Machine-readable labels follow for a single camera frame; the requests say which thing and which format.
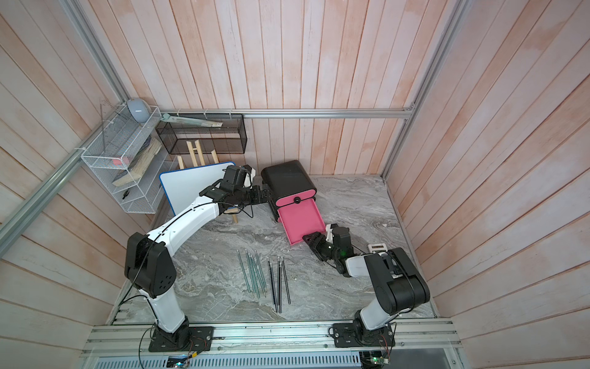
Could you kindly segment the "black drawer cabinet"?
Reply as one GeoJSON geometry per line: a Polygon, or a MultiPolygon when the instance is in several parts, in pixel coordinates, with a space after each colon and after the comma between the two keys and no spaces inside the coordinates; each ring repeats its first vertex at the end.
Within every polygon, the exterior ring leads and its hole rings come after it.
{"type": "Polygon", "coordinates": [[[278,207],[275,205],[278,198],[316,189],[310,176],[298,160],[288,161],[278,165],[272,165],[262,170],[261,178],[272,193],[270,209],[276,222],[280,222],[278,207]]]}

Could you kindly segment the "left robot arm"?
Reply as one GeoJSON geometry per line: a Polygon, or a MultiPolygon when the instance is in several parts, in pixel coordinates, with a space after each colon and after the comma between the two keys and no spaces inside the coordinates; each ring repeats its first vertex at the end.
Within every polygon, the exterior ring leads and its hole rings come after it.
{"type": "Polygon", "coordinates": [[[231,184],[223,179],[203,189],[178,215],[143,235],[128,239],[124,275],[147,298],[160,331],[174,334],[187,323],[174,291],[177,271],[172,257],[183,244],[229,208],[264,204],[270,190],[265,185],[231,184]]]}

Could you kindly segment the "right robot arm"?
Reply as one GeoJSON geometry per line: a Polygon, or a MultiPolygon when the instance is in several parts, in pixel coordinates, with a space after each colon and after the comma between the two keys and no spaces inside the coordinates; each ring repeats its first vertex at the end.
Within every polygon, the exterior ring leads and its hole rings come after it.
{"type": "Polygon", "coordinates": [[[354,319],[361,332],[373,332],[400,313],[430,301],[430,289],[415,264],[403,250],[355,254],[350,229],[333,227],[328,238],[321,232],[304,235],[303,241],[320,261],[334,263],[347,278],[368,277],[375,299],[357,312],[354,319]]]}

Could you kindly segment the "white calculator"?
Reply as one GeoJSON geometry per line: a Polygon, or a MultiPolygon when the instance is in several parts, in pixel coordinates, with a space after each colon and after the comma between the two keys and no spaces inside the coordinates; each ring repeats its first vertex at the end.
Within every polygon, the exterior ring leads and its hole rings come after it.
{"type": "Polygon", "coordinates": [[[384,243],[369,244],[367,249],[370,253],[382,253],[388,251],[388,247],[384,243]]]}

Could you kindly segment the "green pencil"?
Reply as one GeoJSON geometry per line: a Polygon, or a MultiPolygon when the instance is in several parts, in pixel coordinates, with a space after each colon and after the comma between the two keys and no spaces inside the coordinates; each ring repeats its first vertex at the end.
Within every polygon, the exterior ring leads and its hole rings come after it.
{"type": "Polygon", "coordinates": [[[249,273],[250,273],[252,288],[253,288],[253,291],[254,291],[255,295],[257,296],[257,298],[259,298],[261,295],[260,295],[260,290],[258,287],[256,270],[255,270],[252,258],[250,256],[250,253],[247,253],[246,256],[247,256],[247,264],[248,264],[248,269],[249,269],[249,273]]]}
{"type": "Polygon", "coordinates": [[[253,288],[255,290],[255,293],[257,294],[257,297],[260,298],[261,297],[261,291],[258,288],[257,279],[256,279],[256,276],[254,275],[254,266],[252,265],[252,260],[250,259],[250,254],[247,255],[247,258],[248,258],[249,269],[250,269],[250,276],[252,278],[253,288]]]}
{"type": "Polygon", "coordinates": [[[252,289],[250,287],[250,282],[248,280],[248,276],[247,276],[247,273],[246,273],[246,268],[244,267],[243,259],[241,258],[241,252],[239,250],[238,250],[238,261],[239,261],[239,264],[241,266],[241,272],[242,272],[242,275],[244,277],[245,284],[247,286],[247,291],[249,293],[251,293],[252,292],[252,289]]]}
{"type": "Polygon", "coordinates": [[[254,266],[254,275],[257,279],[258,288],[262,294],[266,294],[266,288],[264,287],[264,279],[262,278],[262,274],[260,273],[258,263],[253,255],[250,257],[250,259],[252,260],[252,265],[254,266]]]}
{"type": "Polygon", "coordinates": [[[258,253],[257,253],[257,252],[255,252],[255,254],[254,254],[254,257],[255,257],[255,259],[256,259],[256,261],[257,261],[257,263],[258,263],[258,267],[259,267],[259,269],[260,269],[260,273],[262,274],[262,278],[264,279],[264,287],[266,288],[266,294],[267,294],[267,284],[266,284],[266,280],[265,280],[265,277],[264,277],[264,271],[263,271],[263,269],[262,269],[262,265],[261,265],[260,256],[258,255],[258,253]]]}

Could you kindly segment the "book on shelf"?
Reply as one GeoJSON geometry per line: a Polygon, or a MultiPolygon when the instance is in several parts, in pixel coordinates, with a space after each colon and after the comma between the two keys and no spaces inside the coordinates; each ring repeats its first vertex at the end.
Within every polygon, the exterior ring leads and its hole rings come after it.
{"type": "Polygon", "coordinates": [[[160,152],[162,144],[156,138],[151,136],[141,147],[131,164],[127,169],[121,170],[114,178],[112,184],[115,187],[121,187],[133,181],[139,181],[147,171],[154,157],[160,152]]]}

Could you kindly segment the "green white ruler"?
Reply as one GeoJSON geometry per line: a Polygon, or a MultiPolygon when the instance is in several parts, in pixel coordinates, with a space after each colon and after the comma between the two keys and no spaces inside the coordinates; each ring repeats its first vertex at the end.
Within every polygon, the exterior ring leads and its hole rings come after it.
{"type": "Polygon", "coordinates": [[[167,123],[193,125],[202,128],[221,128],[223,126],[223,123],[221,121],[210,121],[200,118],[188,118],[182,117],[180,115],[170,115],[168,113],[165,113],[161,116],[161,121],[167,123]]]}

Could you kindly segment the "pink eraser on shelf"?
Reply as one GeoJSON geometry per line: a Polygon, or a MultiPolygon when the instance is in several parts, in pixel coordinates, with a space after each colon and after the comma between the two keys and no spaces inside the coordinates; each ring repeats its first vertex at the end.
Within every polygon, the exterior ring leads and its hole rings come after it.
{"type": "Polygon", "coordinates": [[[130,164],[130,160],[127,157],[123,157],[123,158],[114,158],[112,160],[112,164],[117,166],[117,167],[125,167],[128,166],[130,164]]]}

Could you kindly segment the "black mesh wall basket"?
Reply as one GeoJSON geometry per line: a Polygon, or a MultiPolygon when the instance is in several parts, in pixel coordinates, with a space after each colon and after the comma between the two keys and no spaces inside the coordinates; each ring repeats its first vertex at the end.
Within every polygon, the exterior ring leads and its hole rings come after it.
{"type": "Polygon", "coordinates": [[[222,155],[241,155],[247,147],[247,132],[243,115],[221,113],[175,113],[188,118],[221,121],[221,128],[202,128],[193,125],[167,123],[160,121],[156,132],[167,152],[171,155],[187,155],[186,142],[199,140],[203,152],[213,150],[222,155]]]}

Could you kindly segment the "white board blue frame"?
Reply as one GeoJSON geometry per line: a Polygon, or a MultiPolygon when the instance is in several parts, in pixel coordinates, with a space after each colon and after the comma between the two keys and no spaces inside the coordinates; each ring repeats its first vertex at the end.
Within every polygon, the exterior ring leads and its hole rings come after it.
{"type": "Polygon", "coordinates": [[[199,192],[224,177],[224,169],[234,165],[232,161],[198,168],[164,172],[159,175],[164,193],[174,215],[186,209],[199,192]]]}

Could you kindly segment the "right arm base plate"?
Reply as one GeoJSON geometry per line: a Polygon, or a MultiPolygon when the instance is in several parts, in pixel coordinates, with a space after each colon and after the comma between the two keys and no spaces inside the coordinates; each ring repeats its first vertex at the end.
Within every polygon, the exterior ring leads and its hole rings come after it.
{"type": "Polygon", "coordinates": [[[396,342],[391,327],[386,325],[370,331],[360,321],[336,323],[328,330],[338,348],[350,347],[394,347],[396,342]]]}

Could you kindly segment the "aluminium mounting rail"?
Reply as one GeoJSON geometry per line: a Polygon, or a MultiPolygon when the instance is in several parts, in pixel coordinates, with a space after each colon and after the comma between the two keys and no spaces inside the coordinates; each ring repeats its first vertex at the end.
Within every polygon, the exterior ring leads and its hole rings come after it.
{"type": "Polygon", "coordinates": [[[195,324],[187,347],[170,351],[150,325],[99,326],[79,368],[468,368],[453,323],[403,318],[367,346],[344,321],[195,324]]]}

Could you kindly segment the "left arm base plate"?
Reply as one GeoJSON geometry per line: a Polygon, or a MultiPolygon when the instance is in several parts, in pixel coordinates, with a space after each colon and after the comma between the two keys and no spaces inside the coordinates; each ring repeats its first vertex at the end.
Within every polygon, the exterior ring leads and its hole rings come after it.
{"type": "Polygon", "coordinates": [[[213,338],[212,326],[181,326],[175,333],[168,333],[156,327],[152,336],[149,352],[197,352],[209,351],[213,338]]]}

